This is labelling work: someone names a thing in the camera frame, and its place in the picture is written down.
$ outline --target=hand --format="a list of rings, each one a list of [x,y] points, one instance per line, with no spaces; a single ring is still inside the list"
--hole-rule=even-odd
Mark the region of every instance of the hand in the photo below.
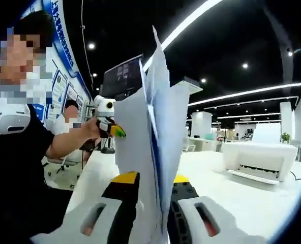
[[[96,126],[97,119],[95,117],[88,120],[86,123],[81,125],[84,136],[87,140],[100,138],[100,130]]]

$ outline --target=white pillar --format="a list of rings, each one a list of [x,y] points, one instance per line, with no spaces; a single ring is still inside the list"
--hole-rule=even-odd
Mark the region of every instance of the white pillar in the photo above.
[[[292,107],[290,102],[283,102],[280,103],[281,109],[281,129],[282,134],[287,133],[288,135],[292,136]]]
[[[212,132],[212,114],[207,112],[193,113],[191,123],[191,136],[198,135],[204,138],[206,134]]]

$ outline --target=stack of paper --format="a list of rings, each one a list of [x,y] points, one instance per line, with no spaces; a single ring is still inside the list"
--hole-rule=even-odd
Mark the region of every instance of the stack of paper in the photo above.
[[[170,87],[161,44],[143,87],[114,103],[115,121],[127,137],[117,138],[115,161],[120,173],[140,173],[139,203],[129,243],[168,243],[167,218],[174,178],[183,147],[189,90]]]

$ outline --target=person in background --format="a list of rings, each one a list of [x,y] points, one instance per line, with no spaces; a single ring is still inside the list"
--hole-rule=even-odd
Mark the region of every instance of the person in background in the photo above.
[[[53,132],[55,135],[67,133],[71,128],[75,127],[78,117],[78,104],[76,101],[68,99],[65,102],[64,113],[60,114],[53,124]],[[101,138],[96,138],[95,146],[101,141]],[[93,150],[84,151],[83,162],[87,162]],[[75,150],[70,153],[67,158],[70,161],[80,162],[82,156],[81,150]]]
[[[53,33],[52,16],[44,11],[15,23],[3,39],[6,44],[0,42],[0,89],[18,89],[31,82],[28,72],[45,58]],[[13,93],[7,98],[14,99],[15,95],[23,101],[23,94]],[[0,243],[32,243],[32,236],[50,233],[62,224],[72,192],[50,188],[41,161],[44,156],[60,159],[100,137],[96,118],[78,129],[53,135],[38,119],[32,104],[27,106],[31,118],[26,129],[0,135]]]

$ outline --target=black shirt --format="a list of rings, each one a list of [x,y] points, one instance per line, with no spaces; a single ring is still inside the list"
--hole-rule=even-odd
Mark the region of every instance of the black shirt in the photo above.
[[[41,160],[54,135],[44,128],[33,106],[28,107],[31,120],[25,131],[0,135],[0,238],[13,235],[11,240],[43,232],[37,224],[45,216],[43,207],[50,204]]]

